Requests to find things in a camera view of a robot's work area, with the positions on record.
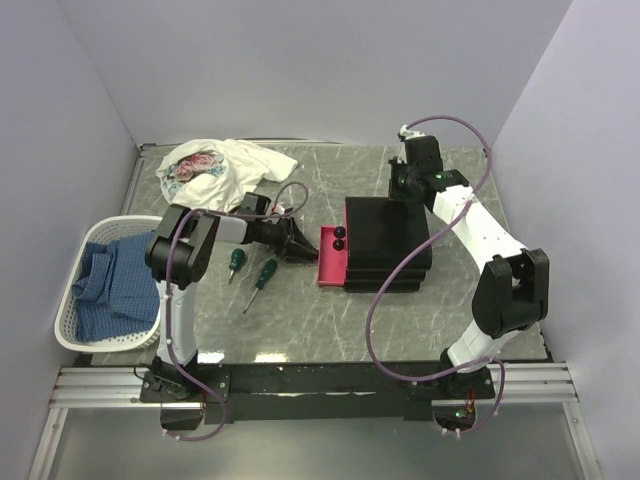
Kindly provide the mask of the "pink bottom drawer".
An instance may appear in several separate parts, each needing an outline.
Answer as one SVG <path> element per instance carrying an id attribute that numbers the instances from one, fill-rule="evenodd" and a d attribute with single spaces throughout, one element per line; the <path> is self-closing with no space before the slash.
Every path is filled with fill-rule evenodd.
<path id="1" fill-rule="evenodd" d="M 348 263 L 347 234 L 344 226 L 322 226 L 318 257 L 318 285 L 342 287 Z"/>

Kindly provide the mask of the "green long screwdriver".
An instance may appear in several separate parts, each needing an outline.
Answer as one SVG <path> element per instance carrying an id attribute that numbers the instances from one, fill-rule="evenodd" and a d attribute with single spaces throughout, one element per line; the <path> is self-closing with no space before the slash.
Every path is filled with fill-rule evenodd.
<path id="1" fill-rule="evenodd" d="M 243 314 L 246 314 L 252 303 L 254 302 L 258 293 L 265 287 L 265 285 L 271 280 L 275 272 L 278 269 L 278 262 L 276 259 L 269 259 L 262 267 L 260 274 L 254 284 L 254 290 L 249 298 L 247 304 L 242 310 Z"/>

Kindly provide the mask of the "black drawer cabinet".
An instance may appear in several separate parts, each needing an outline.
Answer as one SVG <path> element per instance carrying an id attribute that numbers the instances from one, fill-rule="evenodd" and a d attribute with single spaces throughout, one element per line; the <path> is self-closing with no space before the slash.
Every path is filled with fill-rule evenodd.
<path id="1" fill-rule="evenodd" d="M 344 228 L 343 288 L 351 293 L 378 291 L 397 265 L 430 238 L 422 205 L 385 197 L 347 197 Z"/>

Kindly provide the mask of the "green stubby screwdriver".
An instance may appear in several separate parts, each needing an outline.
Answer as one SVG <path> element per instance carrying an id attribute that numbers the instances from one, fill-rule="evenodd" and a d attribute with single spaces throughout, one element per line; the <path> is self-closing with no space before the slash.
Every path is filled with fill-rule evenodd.
<path id="1" fill-rule="evenodd" d="M 246 253 L 243 249 L 236 248 L 233 250 L 230 256 L 230 262 L 228 269 L 230 271 L 228 283 L 231 284 L 233 282 L 236 274 L 242 269 L 244 264 L 246 263 Z"/>

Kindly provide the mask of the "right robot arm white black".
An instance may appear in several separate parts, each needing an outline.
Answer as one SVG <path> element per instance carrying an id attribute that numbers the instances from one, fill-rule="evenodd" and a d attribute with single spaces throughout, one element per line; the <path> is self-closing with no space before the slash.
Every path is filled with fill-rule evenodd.
<path id="1" fill-rule="evenodd" d="M 472 298 L 472 321 L 445 350 L 449 367 L 437 378 L 439 390 L 457 399 L 473 385 L 503 345 L 546 318 L 550 261 L 511 236 L 481 204 L 460 171 L 446 170 L 437 139 L 403 129 L 405 158 L 390 161 L 389 197 L 420 203 L 445 222 L 474 260 L 480 277 Z"/>

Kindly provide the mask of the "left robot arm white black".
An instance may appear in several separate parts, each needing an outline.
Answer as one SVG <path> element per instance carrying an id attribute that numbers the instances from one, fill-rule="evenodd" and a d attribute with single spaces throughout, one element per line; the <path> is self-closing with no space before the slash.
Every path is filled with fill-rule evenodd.
<path id="1" fill-rule="evenodd" d="M 160 343 L 153 368 L 173 367 L 163 389 L 175 401 L 192 399 L 199 378 L 195 296 L 217 243 L 265 245 L 288 263 L 315 263 L 319 251 L 298 227 L 293 208 L 270 213 L 270 199 L 248 193 L 231 213 L 215 213 L 172 204 L 147 247 L 145 263 L 151 269 L 160 299 L 157 322 Z"/>

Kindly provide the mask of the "white floral t-shirt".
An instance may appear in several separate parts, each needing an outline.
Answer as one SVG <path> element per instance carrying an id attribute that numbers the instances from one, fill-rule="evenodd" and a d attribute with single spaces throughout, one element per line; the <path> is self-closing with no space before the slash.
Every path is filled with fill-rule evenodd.
<path id="1" fill-rule="evenodd" d="M 298 161 L 245 140 L 195 139 L 164 156 L 156 177 L 170 204 L 229 212 L 263 181 L 282 183 Z"/>

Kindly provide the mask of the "blue checked shirt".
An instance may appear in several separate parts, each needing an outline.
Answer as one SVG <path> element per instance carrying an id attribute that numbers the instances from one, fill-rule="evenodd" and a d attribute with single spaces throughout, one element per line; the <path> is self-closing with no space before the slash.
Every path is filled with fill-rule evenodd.
<path id="1" fill-rule="evenodd" d="M 153 237 L 149 231 L 107 244 L 86 244 L 79 276 L 71 286 L 78 341 L 98 342 L 154 326 L 159 296 L 145 263 L 145 251 Z"/>

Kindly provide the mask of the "white laundry basket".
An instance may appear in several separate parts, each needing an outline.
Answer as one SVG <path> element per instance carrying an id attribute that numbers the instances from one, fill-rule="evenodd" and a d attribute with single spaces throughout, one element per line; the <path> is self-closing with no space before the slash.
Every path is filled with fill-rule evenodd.
<path id="1" fill-rule="evenodd" d="M 149 231 L 155 233 L 159 223 L 160 218 L 158 216 L 115 216 L 98 222 L 89 230 L 77 254 L 73 271 L 67 281 L 63 300 L 56 317 L 55 335 L 60 345 L 68 350 L 77 352 L 112 353 L 143 348 L 156 340 L 159 335 L 159 309 L 154 326 L 148 331 L 118 336 L 98 342 L 83 343 L 78 341 L 76 339 L 77 318 L 75 299 L 71 293 L 71 286 L 79 276 L 81 256 L 87 243 L 96 242 L 107 244 L 126 236 L 138 235 Z"/>

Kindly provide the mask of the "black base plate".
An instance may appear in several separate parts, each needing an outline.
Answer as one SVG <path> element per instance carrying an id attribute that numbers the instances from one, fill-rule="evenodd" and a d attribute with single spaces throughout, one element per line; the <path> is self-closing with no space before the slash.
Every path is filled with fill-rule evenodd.
<path id="1" fill-rule="evenodd" d="M 488 368 L 429 382 L 419 376 L 442 370 L 436 361 L 391 364 L 394 379 L 369 362 L 200 364 L 193 374 L 211 388 L 200 388 L 164 371 L 143 377 L 142 403 L 204 410 L 208 424 L 223 413 L 231 423 L 255 420 L 309 420 L 395 417 L 429 421 L 435 401 L 463 404 L 490 400 L 496 391 Z"/>

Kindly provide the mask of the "aluminium rail frame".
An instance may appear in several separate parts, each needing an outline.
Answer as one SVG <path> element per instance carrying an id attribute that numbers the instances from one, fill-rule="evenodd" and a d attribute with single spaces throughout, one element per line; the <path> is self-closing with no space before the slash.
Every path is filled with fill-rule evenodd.
<path id="1" fill-rule="evenodd" d="M 198 400 L 175 404 L 172 398 L 142 399 L 147 389 L 141 376 L 145 368 L 68 367 L 60 370 L 49 407 L 125 408 L 167 407 L 195 408 Z M 502 403 L 545 404 L 576 403 L 577 391 L 564 363 L 506 363 Z"/>

